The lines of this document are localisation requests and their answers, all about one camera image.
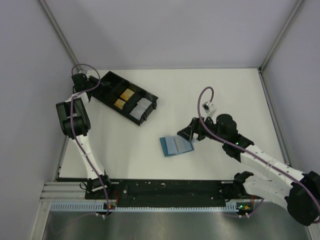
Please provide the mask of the blue card holder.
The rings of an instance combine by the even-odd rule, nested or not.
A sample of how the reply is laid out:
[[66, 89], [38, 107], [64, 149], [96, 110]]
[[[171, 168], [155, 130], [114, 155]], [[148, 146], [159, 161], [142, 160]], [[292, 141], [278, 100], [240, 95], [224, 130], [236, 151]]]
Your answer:
[[160, 137], [159, 141], [165, 157], [177, 156], [194, 150], [192, 142], [178, 135]]

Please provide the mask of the white credit card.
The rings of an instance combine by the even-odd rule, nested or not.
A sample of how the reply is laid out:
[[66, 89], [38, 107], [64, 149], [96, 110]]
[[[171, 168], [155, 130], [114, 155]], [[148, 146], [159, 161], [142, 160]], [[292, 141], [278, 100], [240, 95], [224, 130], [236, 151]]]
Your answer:
[[147, 110], [148, 107], [150, 105], [152, 105], [152, 101], [148, 100], [147, 98], [141, 98], [138, 102], [137, 102], [137, 105], [139, 107], [141, 107], [142, 109], [144, 110]]

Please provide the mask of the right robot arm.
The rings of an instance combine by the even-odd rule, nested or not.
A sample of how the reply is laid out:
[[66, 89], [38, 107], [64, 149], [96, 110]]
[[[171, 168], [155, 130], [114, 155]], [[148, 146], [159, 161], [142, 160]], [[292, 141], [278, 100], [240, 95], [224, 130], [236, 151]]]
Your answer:
[[238, 132], [237, 123], [229, 114], [211, 117], [194, 117], [189, 125], [177, 132], [187, 141], [205, 138], [222, 143], [222, 149], [231, 158], [249, 166], [266, 179], [251, 172], [235, 175], [240, 190], [268, 200], [286, 209], [290, 216], [304, 226], [320, 222], [320, 175], [294, 169], [269, 156], [253, 141]]

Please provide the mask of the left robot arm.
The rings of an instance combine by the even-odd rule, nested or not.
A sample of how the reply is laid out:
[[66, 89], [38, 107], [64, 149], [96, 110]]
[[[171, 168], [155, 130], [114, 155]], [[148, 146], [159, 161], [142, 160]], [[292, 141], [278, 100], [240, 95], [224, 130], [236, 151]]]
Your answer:
[[65, 136], [76, 146], [84, 163], [87, 183], [84, 184], [88, 194], [108, 194], [112, 184], [104, 167], [96, 159], [91, 147], [89, 130], [91, 122], [85, 106], [91, 100], [91, 89], [88, 77], [84, 73], [71, 76], [73, 81], [73, 94], [70, 98], [55, 105], [59, 124]]

